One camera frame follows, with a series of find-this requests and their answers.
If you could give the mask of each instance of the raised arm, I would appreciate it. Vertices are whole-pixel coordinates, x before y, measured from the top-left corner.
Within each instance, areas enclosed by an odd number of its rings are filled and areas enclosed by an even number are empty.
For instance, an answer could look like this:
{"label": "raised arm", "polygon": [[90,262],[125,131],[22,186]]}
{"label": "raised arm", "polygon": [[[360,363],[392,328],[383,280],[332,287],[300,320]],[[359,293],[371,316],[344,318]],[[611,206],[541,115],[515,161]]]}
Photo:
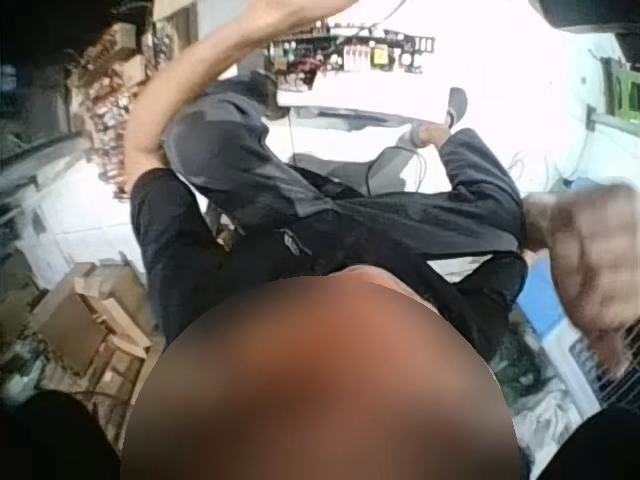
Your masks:
{"label": "raised arm", "polygon": [[264,43],[345,10],[357,0],[251,0],[246,12],[186,49],[135,103],[125,139],[127,190],[165,166],[161,136],[172,117],[229,67]]}

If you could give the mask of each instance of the yellow component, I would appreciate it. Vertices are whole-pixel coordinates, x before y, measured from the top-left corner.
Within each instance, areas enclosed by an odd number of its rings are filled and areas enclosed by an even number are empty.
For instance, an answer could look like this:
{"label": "yellow component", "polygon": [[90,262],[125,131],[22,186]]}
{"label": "yellow component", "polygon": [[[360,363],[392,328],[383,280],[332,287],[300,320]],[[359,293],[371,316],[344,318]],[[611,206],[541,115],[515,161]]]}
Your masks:
{"label": "yellow component", "polygon": [[389,64],[389,47],[387,47],[386,45],[376,45],[376,49],[373,52],[373,64],[374,65]]}
{"label": "yellow component", "polygon": [[275,71],[281,71],[287,69],[287,59],[284,57],[276,57],[274,61]]}

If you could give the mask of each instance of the electronic component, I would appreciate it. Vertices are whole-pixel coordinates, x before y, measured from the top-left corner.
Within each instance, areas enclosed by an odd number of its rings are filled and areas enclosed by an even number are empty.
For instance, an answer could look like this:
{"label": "electronic component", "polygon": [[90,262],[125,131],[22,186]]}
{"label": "electronic component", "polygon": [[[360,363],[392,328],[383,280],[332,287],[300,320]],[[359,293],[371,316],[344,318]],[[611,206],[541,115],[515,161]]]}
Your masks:
{"label": "electronic component", "polygon": [[435,38],[417,37],[379,27],[321,23],[276,40],[267,50],[272,73],[285,89],[311,89],[318,73],[423,73],[425,55],[433,54]]}

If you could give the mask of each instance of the forearm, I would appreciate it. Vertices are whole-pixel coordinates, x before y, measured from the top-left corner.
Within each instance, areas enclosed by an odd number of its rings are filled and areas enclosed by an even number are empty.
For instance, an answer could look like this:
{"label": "forearm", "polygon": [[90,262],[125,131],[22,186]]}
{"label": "forearm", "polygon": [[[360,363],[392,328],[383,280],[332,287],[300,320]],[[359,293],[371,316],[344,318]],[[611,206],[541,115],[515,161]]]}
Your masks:
{"label": "forearm", "polygon": [[142,173],[163,166],[161,137],[173,116],[270,35],[268,25],[241,17],[186,49],[153,77],[136,101],[127,126],[129,190]]}

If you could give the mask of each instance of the man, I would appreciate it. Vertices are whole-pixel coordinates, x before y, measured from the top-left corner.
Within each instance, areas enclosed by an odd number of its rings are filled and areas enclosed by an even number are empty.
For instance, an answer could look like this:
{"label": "man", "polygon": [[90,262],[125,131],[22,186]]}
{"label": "man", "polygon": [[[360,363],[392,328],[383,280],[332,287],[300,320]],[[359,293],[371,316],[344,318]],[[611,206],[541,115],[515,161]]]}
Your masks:
{"label": "man", "polygon": [[[133,226],[152,307],[175,343],[137,404],[125,464],[135,452],[143,470],[145,455],[171,458],[156,466],[168,477],[511,478],[512,427],[480,357],[491,359],[507,327],[525,248],[549,248],[567,313],[614,374],[626,366],[624,329],[640,317],[630,188],[523,202],[475,132],[451,134],[450,116],[411,140],[436,146],[451,192],[366,197],[266,149],[255,75],[187,106],[255,48],[352,3],[254,0],[135,105]],[[244,234],[231,253],[174,170]],[[426,263],[480,253],[493,258],[455,285]],[[248,293],[251,303],[237,300]],[[204,330],[194,324],[203,315]]]}

